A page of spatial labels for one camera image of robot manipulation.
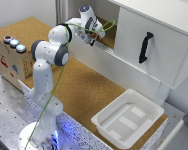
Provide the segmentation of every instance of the white cabinet door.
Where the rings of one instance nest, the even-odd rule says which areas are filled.
[[[139,56],[147,32],[153,37],[148,40],[147,60],[140,64]],[[115,55],[173,86],[187,51],[187,35],[120,8]]]

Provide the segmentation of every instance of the white bin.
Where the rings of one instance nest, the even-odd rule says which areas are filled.
[[[116,147],[129,149],[163,113],[164,109],[129,89],[91,120]]]

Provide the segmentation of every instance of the yellow-green wire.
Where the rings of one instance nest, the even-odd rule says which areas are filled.
[[[105,29],[105,30],[102,30],[103,27],[105,27],[105,26],[106,26],[108,23],[110,23],[111,21],[113,21],[113,24],[112,24],[109,28],[107,28],[107,29]],[[115,20],[110,20],[110,21],[108,21],[99,31],[94,31],[94,30],[85,29],[85,28],[83,28],[83,27],[81,27],[81,26],[79,26],[79,25],[76,25],[76,24],[71,24],[71,23],[69,23],[69,25],[74,25],[74,26],[80,27],[80,28],[82,28],[82,29],[84,29],[84,30],[97,33],[97,36],[99,35],[100,32],[105,32],[105,31],[111,29],[111,28],[114,26],[114,24],[115,24]],[[69,40],[68,37],[69,37],[69,35],[68,35],[68,30],[67,30],[66,27],[65,27],[65,29],[66,29],[66,37],[67,37],[67,48],[68,48],[68,40]],[[62,74],[63,74],[64,67],[65,67],[65,66],[63,66],[62,71],[61,71],[61,74],[59,75],[59,78],[58,78],[58,80],[57,80],[57,83],[56,83],[56,85],[55,85],[55,87],[54,87],[54,89],[53,89],[53,91],[52,91],[52,94],[51,94],[49,100],[47,101],[45,107],[43,108],[43,111],[41,112],[41,114],[40,114],[40,116],[39,116],[39,118],[38,118],[38,120],[37,120],[37,122],[36,122],[36,125],[35,125],[35,127],[34,127],[32,133],[31,133],[29,139],[28,139],[28,142],[27,142],[27,144],[26,144],[26,146],[25,146],[25,150],[26,150],[26,148],[27,148],[27,145],[29,144],[29,141],[30,141],[31,138],[32,138],[32,135],[33,135],[33,133],[34,133],[34,131],[35,131],[35,129],[36,129],[36,127],[37,127],[37,125],[38,125],[38,123],[39,123],[39,121],[40,121],[40,119],[41,119],[43,113],[44,113],[44,111],[46,110],[48,104],[50,103],[50,100],[51,100],[52,96],[54,95],[54,92],[56,91],[56,88],[57,88],[57,86],[58,86],[58,83],[59,83],[59,81],[60,81],[60,79],[61,79],[61,76],[62,76]]]

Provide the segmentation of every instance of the brown box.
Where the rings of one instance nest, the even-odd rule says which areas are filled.
[[[18,79],[23,81],[31,76],[33,64],[31,53],[19,54],[15,49],[0,41],[0,73],[21,91]]]

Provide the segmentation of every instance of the cabinet handle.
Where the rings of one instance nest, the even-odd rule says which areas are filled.
[[[143,41],[143,45],[141,48],[141,53],[139,56],[139,63],[142,64],[143,62],[145,62],[147,60],[147,57],[145,57],[145,53],[147,50],[147,45],[148,45],[148,40],[151,39],[153,37],[153,34],[150,32],[147,32],[147,36],[145,37],[144,41]]]

